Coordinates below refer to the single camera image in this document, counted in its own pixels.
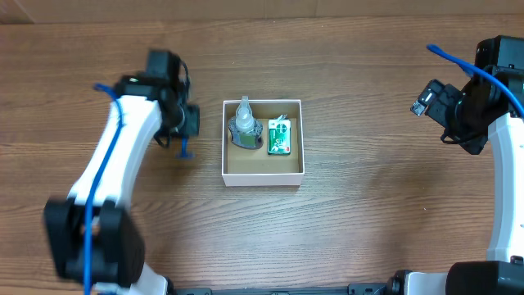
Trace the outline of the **blue disposable razor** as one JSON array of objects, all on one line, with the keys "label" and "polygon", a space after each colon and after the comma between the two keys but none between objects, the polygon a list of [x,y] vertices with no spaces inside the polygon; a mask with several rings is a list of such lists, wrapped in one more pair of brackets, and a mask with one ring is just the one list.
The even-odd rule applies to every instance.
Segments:
[{"label": "blue disposable razor", "polygon": [[188,151],[188,138],[182,138],[181,139],[181,149],[180,151],[175,155],[178,159],[192,159],[194,157],[194,154],[192,152]]}]

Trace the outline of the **clear pump soap bottle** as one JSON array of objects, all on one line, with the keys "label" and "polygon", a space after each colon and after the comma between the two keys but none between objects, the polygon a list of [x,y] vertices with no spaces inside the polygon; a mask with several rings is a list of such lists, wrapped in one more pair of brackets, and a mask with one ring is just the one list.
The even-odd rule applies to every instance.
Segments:
[{"label": "clear pump soap bottle", "polygon": [[255,150],[263,146],[264,126],[253,116],[249,97],[243,96],[235,115],[228,120],[228,129],[234,145]]}]

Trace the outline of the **green soap pack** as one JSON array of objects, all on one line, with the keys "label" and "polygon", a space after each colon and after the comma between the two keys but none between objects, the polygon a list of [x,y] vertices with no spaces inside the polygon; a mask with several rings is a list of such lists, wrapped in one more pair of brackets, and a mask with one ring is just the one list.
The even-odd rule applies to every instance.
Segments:
[{"label": "green soap pack", "polygon": [[291,154],[291,121],[280,115],[268,121],[268,154],[287,156]]}]

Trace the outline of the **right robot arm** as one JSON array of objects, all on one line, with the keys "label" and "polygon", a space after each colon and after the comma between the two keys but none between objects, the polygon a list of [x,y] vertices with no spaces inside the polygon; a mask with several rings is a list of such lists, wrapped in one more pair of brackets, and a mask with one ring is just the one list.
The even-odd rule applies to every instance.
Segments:
[{"label": "right robot arm", "polygon": [[485,261],[458,262],[445,273],[399,270],[380,294],[523,293],[523,95],[518,75],[473,78],[463,89],[434,79],[414,102],[414,114],[442,125],[442,141],[472,155],[492,147],[495,217]]}]

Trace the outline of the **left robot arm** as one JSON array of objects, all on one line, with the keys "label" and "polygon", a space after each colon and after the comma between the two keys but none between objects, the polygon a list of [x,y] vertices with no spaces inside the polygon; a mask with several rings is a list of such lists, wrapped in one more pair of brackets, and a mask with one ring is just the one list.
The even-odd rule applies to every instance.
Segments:
[{"label": "left robot arm", "polygon": [[129,209],[150,141],[169,138],[172,112],[188,120],[191,80],[125,76],[111,87],[106,127],[83,174],[66,199],[50,198],[43,210],[56,275],[81,284],[86,294],[173,294],[172,281],[145,262],[145,242]]}]

